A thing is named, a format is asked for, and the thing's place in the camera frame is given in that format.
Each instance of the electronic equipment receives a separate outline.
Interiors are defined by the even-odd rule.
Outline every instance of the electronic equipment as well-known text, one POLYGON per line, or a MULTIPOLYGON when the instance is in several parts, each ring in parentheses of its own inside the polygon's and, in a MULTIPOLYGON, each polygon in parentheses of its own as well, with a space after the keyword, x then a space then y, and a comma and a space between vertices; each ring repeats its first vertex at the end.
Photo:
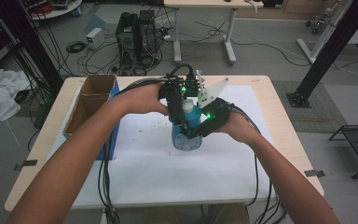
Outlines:
POLYGON ((86 38, 91 49, 99 48, 104 42, 103 29, 94 28, 88 35, 86 35, 86 38))
POLYGON ((121 13, 116 29, 116 39, 122 62, 141 60, 143 45, 138 14, 121 13))
POLYGON ((155 11, 141 10, 139 12, 139 26, 145 47, 153 53, 158 50, 156 37, 155 11))

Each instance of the gray floor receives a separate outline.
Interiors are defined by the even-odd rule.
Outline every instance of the gray floor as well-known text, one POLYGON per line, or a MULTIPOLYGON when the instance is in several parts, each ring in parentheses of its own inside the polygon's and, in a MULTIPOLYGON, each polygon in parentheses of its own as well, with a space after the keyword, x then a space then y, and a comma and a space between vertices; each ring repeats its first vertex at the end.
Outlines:
MULTIPOLYGON (((109 15, 117 15, 124 11, 123 8, 85 5, 82 7, 83 15, 79 18, 67 14, 42 24, 49 24, 65 56, 65 46, 76 40, 85 42, 85 34, 95 26, 103 26, 108 29, 105 30, 106 32, 112 34, 116 30, 116 25, 114 21, 109 20, 109 15)), ((191 19, 189 22, 182 22, 182 24, 183 62, 201 69, 203 75, 267 75, 272 80, 301 81, 310 69, 309 65, 290 64, 279 51, 263 45, 234 45, 238 62, 230 65, 220 41, 223 38, 222 34, 206 42, 188 42, 186 40, 194 39, 189 35, 207 36, 210 28, 197 25, 191 19)), ((298 64, 307 64, 308 61, 296 44, 296 39, 302 38, 312 47, 319 37, 310 33, 310 28, 305 27, 304 21, 237 20, 234 30, 236 34, 233 39, 236 42, 279 46, 285 50, 284 53, 292 62, 298 64)), ((43 36, 46 36, 43 29, 40 31, 43 36)), ((116 39, 108 38, 107 41, 115 42, 116 39)), ((148 75, 162 76, 174 67, 172 43, 163 44, 162 51, 165 60, 148 75)), ((67 60, 72 72, 78 76, 85 75, 81 73, 81 67, 76 64, 77 59, 84 53, 85 50, 78 54, 70 54, 67 60)), ((116 54, 117 45, 111 45, 95 53, 89 60, 89 64, 102 67, 109 63, 116 54)), ((348 45, 340 53, 336 65, 343 66, 351 62, 358 62, 358 47, 354 45, 348 45)), ((0 62, 0 68, 19 70, 10 55, 0 62)), ((91 72, 95 71, 92 69, 96 68, 89 67, 91 72)), ((322 79, 322 83, 344 119, 349 124, 358 124, 358 63, 346 66, 345 69, 348 71, 331 67, 322 79)), ((14 165, 27 158, 29 153, 27 144, 35 131, 36 128, 26 117, 12 117, 7 121, 0 122, 0 223, 5 222, 8 216, 8 212, 4 209, 4 203, 19 174, 18 171, 13 170, 14 165)), ((329 142, 330 135, 298 133, 313 167, 323 170, 325 173, 325 177, 320 180, 324 187, 326 200, 331 204, 342 223, 358 223, 358 180, 351 179, 351 175, 358 171, 358 159, 346 142, 329 142)), ((251 207, 249 212, 252 222, 259 216, 263 208, 263 203, 251 207)), ((141 209, 119 209, 118 212, 122 223, 140 223, 142 220, 141 209)), ((201 220, 201 211, 197 206, 185 207, 183 212, 188 219, 186 223, 198 223, 201 220)), ((100 223, 100 219, 100 210, 71 211, 65 223, 100 223)), ((282 223, 292 223, 292 221, 288 217, 282 223)))

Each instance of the brown cardboard box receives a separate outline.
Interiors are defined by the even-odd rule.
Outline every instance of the brown cardboard box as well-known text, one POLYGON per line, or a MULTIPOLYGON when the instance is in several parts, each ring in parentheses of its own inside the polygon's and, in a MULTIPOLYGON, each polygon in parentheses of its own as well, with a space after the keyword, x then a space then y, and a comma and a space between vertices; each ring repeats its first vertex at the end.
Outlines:
MULTIPOLYGON (((86 120, 88 120, 105 103, 109 97, 118 93, 116 76, 114 75, 88 75, 76 98, 74 108, 62 131, 69 138, 86 120)), ((115 147, 118 125, 112 130, 111 151, 115 147)))

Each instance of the blue spray bottle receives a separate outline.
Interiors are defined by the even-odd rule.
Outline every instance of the blue spray bottle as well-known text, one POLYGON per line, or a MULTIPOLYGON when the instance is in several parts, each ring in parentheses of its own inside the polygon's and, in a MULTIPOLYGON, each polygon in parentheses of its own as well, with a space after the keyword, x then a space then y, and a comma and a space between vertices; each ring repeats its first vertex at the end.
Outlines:
MULTIPOLYGON (((196 128, 200 125, 201 110, 193 104, 193 100, 186 99, 182 102, 182 107, 185 112, 185 119, 191 128, 196 128)), ((197 136, 188 139, 184 134, 180 133, 181 128, 172 124, 172 143, 175 148, 183 151, 194 150, 201 146, 202 137, 197 136)))

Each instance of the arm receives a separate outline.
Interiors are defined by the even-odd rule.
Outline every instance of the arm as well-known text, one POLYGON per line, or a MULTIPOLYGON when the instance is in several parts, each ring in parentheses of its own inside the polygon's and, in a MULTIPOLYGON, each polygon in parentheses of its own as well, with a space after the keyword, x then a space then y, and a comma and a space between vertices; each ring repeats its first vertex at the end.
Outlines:
POLYGON ((324 197, 244 116, 231 112, 218 132, 228 133, 255 152, 295 223, 339 223, 324 197))
POLYGON ((168 114, 158 100, 159 88, 147 85, 107 101, 48 160, 7 223, 62 223, 116 124, 129 113, 168 114))

